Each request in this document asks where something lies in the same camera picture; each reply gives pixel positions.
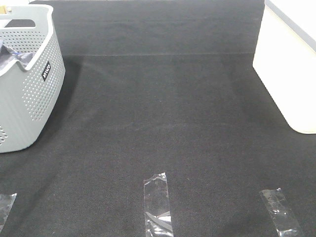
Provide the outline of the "cream plastic storage box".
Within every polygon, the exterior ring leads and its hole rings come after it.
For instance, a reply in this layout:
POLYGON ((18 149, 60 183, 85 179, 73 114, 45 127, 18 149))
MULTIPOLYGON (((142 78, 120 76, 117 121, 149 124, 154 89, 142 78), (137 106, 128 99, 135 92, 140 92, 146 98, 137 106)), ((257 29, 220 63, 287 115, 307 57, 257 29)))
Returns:
POLYGON ((316 132, 316 2, 267 0, 253 68, 288 125, 316 132))

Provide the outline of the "centre clear tape strip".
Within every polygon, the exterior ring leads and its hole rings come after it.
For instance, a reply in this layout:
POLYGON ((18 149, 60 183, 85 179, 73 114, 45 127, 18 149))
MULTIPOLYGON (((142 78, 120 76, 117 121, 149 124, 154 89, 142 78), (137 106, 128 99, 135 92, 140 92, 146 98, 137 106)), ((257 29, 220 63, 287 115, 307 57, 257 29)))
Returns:
POLYGON ((145 236, 174 236, 165 173, 144 180, 144 217, 145 236))

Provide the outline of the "right clear tape strip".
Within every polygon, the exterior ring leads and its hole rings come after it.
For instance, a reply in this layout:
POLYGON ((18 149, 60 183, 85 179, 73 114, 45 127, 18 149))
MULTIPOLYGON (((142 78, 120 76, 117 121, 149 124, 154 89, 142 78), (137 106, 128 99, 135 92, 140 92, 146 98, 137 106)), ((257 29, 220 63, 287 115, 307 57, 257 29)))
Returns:
POLYGON ((281 188, 262 190, 260 196, 279 237, 305 236, 281 188))

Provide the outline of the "grey perforated laundry basket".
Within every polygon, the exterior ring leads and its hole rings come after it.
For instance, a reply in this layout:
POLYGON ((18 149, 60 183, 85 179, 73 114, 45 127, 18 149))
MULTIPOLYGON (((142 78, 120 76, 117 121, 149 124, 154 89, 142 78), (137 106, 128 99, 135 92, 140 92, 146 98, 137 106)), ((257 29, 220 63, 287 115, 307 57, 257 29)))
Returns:
POLYGON ((0 45, 20 53, 35 52, 25 68, 11 62, 0 70, 0 151, 9 153, 31 146, 39 137, 58 99, 65 66, 52 6, 6 4, 4 8, 2 21, 34 23, 0 30, 0 45))

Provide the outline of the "left clear tape strip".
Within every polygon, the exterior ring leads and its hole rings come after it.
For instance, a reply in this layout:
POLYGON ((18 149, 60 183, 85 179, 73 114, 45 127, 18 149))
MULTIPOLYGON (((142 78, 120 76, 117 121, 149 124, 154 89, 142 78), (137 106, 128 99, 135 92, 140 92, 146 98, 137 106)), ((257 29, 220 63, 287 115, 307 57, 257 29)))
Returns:
POLYGON ((0 194, 0 232, 2 232, 17 194, 4 195, 0 194))

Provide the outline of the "clear tape strip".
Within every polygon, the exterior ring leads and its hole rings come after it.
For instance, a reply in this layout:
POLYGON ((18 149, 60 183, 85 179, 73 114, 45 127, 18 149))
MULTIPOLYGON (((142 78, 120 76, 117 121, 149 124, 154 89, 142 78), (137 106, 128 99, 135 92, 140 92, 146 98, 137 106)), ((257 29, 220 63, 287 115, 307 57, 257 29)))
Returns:
POLYGON ((145 236, 174 236, 165 173, 144 180, 144 217, 145 236))
POLYGON ((17 194, 4 195, 0 194, 0 232, 2 232, 17 194))
POLYGON ((262 190, 260 196, 279 237, 305 236, 281 188, 262 190))

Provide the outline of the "grey towel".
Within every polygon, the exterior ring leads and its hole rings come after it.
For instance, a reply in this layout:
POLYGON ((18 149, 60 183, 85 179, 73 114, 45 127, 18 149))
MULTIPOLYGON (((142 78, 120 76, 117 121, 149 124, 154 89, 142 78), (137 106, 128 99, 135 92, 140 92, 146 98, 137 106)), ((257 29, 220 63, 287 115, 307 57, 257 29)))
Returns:
POLYGON ((19 62, 25 68, 35 55, 35 52, 20 53, 18 55, 14 54, 17 52, 9 46, 4 44, 0 47, 0 69, 3 70, 11 62, 19 62))

